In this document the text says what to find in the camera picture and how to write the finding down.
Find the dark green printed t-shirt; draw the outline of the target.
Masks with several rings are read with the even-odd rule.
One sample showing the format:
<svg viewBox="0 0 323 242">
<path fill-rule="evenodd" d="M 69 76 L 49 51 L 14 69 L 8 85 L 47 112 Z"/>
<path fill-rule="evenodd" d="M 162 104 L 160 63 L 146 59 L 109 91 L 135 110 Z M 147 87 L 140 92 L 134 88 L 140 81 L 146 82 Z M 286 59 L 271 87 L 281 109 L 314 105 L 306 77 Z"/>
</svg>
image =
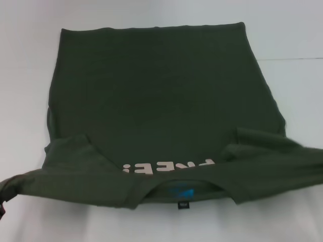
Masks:
<svg viewBox="0 0 323 242">
<path fill-rule="evenodd" d="M 135 209 L 240 204 L 323 184 L 323 150 L 288 139 L 243 23 L 62 30 L 29 195 Z"/>
</svg>

